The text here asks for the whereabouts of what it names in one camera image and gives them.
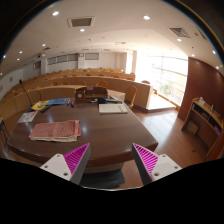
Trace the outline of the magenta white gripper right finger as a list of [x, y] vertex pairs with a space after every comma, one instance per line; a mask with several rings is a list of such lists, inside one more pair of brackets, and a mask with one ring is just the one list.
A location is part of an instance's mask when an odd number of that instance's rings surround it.
[[156, 180], [181, 170], [181, 167], [168, 155], [157, 155], [136, 143], [132, 144], [132, 155], [143, 185], [155, 182]]

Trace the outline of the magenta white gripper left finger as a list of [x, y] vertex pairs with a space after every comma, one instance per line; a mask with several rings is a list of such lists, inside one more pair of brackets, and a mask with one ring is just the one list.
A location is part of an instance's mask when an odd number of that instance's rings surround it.
[[79, 185], [90, 153], [91, 147], [87, 143], [65, 155], [55, 154], [41, 169]]

